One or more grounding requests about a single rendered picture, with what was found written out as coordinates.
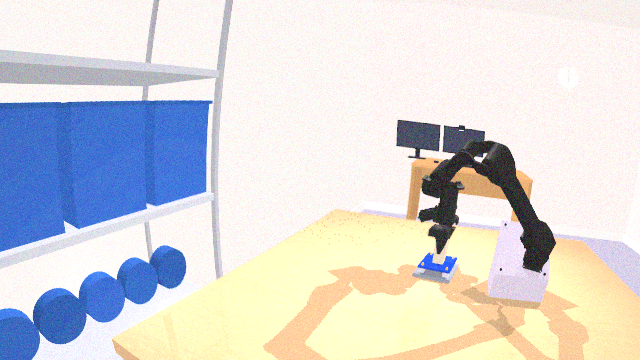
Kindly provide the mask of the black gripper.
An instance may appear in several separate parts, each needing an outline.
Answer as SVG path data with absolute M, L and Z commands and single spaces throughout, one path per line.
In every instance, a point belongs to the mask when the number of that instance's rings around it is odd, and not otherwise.
M 437 254 L 440 254 L 444 249 L 448 239 L 450 240 L 452 233 L 459 223 L 459 216 L 456 215 L 457 204 L 444 204 L 439 201 L 438 209 L 438 224 L 434 224 L 429 228 L 427 236 L 434 237 L 436 240 Z

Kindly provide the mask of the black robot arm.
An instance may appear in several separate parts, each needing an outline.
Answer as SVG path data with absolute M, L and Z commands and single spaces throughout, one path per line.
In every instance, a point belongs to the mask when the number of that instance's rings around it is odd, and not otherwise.
M 482 162 L 475 160 L 477 153 L 486 154 Z M 444 204 L 457 204 L 459 190 L 464 190 L 464 185 L 461 181 L 450 180 L 466 164 L 501 187 L 524 230 L 520 236 L 526 248 L 522 268 L 541 273 L 556 241 L 548 224 L 537 217 L 516 177 L 516 164 L 509 147 L 491 140 L 466 141 L 453 157 L 439 163 L 430 176 L 425 174 L 422 177 L 421 192 L 440 198 Z

